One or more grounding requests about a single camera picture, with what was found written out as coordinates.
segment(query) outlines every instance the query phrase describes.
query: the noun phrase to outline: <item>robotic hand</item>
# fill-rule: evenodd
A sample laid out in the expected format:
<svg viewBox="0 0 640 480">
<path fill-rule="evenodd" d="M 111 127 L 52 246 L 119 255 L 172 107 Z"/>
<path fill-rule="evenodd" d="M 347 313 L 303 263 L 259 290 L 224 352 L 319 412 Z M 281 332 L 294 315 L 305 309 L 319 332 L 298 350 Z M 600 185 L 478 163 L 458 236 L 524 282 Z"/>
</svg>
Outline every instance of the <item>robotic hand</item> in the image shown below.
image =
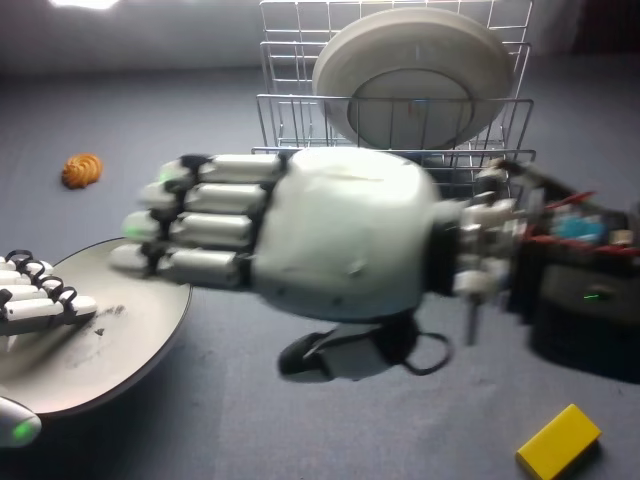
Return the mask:
<svg viewBox="0 0 640 480">
<path fill-rule="evenodd" d="M 487 185 L 499 183 L 498 175 Z M 141 200 L 149 210 L 124 222 L 136 243 L 113 251 L 114 268 L 249 290 L 285 312 L 340 324 L 281 353 L 280 373 L 300 382 L 442 367 L 451 345 L 434 333 L 425 335 L 444 344 L 442 361 L 408 363 L 421 335 L 414 311 L 427 291 L 487 299 L 512 237 L 503 228 L 512 201 L 491 192 L 473 206 L 440 201 L 413 162 L 357 148 L 186 155 Z M 484 230 L 491 241 L 481 241 Z"/>
</svg>

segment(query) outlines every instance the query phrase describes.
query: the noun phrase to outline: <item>white plate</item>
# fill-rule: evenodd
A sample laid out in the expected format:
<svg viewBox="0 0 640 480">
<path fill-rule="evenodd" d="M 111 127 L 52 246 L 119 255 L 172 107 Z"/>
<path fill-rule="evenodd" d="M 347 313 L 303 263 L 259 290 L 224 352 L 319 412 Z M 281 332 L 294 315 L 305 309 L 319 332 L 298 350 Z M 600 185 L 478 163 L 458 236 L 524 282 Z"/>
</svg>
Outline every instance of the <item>white plate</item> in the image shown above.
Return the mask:
<svg viewBox="0 0 640 480">
<path fill-rule="evenodd" d="M 126 243 L 99 243 L 56 265 L 54 274 L 93 297 L 98 313 L 81 328 L 20 335 L 10 353 L 0 354 L 0 395 L 38 415 L 77 413 L 121 394 L 167 353 L 191 287 L 109 268 L 109 253 Z"/>
<path fill-rule="evenodd" d="M 451 148 L 488 126 L 509 96 L 513 65 L 500 39 L 446 10 L 417 7 L 366 16 L 322 50 L 315 95 L 432 102 L 325 102 L 328 121 L 354 143 L 380 149 Z M 458 99 L 438 102 L 437 99 Z"/>
</svg>

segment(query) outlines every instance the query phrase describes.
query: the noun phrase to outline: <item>wire dish rack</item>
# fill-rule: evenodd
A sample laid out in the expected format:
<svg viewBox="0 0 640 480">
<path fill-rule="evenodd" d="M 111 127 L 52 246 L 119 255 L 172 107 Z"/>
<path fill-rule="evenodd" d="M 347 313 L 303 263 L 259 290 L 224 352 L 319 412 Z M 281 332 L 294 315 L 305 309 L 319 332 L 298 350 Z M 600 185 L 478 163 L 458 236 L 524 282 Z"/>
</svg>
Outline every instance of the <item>wire dish rack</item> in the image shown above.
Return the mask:
<svg viewBox="0 0 640 480">
<path fill-rule="evenodd" d="M 351 126 L 357 146 L 366 146 L 360 135 L 360 109 L 389 118 L 384 130 L 391 153 L 410 158 L 428 169 L 447 197 L 466 197 L 471 193 L 475 173 L 492 158 L 505 157 L 528 162 L 535 152 L 521 150 L 531 117 L 533 102 L 519 98 L 531 47 L 524 41 L 532 1 L 501 0 L 263 0 L 260 4 L 265 41 L 260 45 L 266 94 L 257 96 L 263 136 L 262 148 L 255 153 L 354 145 L 327 120 L 327 109 L 339 103 L 355 110 Z M 342 28 L 373 13 L 392 8 L 428 6 L 453 11 L 476 20 L 495 31 L 513 60 L 514 87 L 503 99 L 417 99 L 352 98 L 313 95 L 313 68 L 322 49 Z M 495 103 L 500 111 L 491 125 L 471 139 L 459 142 L 463 133 L 463 112 L 479 103 Z M 430 119 L 442 118 L 445 108 L 459 112 L 455 137 L 438 148 L 425 151 L 425 140 L 434 127 Z M 394 149 L 397 123 L 406 116 L 418 130 L 412 150 Z"/>
</svg>

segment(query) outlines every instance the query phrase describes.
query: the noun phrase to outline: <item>yellow block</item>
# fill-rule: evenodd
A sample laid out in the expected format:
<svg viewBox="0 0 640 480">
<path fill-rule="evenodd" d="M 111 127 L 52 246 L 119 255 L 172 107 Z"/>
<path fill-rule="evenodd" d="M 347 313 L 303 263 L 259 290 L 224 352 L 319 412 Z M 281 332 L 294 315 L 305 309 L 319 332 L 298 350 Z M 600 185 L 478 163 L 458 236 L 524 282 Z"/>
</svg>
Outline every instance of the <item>yellow block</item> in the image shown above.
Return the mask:
<svg viewBox="0 0 640 480">
<path fill-rule="evenodd" d="M 516 453 L 516 459 L 538 480 L 556 478 L 600 436 L 600 429 L 575 405 L 540 430 Z"/>
</svg>

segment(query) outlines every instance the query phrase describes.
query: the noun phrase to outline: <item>gray fabric surface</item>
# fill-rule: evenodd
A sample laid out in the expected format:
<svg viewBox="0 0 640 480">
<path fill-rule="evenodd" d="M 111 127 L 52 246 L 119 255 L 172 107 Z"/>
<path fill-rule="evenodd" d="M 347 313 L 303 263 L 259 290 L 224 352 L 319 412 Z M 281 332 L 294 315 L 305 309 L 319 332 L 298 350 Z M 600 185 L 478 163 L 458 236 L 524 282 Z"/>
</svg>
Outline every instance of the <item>gray fabric surface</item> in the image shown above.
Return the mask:
<svg viewBox="0 0 640 480">
<path fill-rule="evenodd" d="M 539 60 L 525 83 L 537 102 L 526 145 L 611 206 L 640 197 L 638 73 L 634 57 Z M 253 70 L 4 84 L 0 251 L 57 261 L 118 236 L 162 163 L 260 143 L 262 88 Z M 62 164 L 86 150 L 104 159 L 104 176 L 67 191 Z M 157 369 L 109 405 L 48 423 L 36 447 L 0 455 L 0 478 L 520 479 L 515 450 L 569 403 L 604 432 L 603 455 L 579 478 L 637 476 L 639 386 L 535 357 L 526 328 L 494 307 L 479 344 L 464 348 L 463 314 L 454 300 L 427 298 L 424 327 L 459 345 L 431 377 L 394 369 L 357 384 L 292 385 L 276 375 L 278 352 L 328 325 L 249 295 L 196 291 Z M 425 341 L 416 361 L 439 353 Z"/>
</svg>

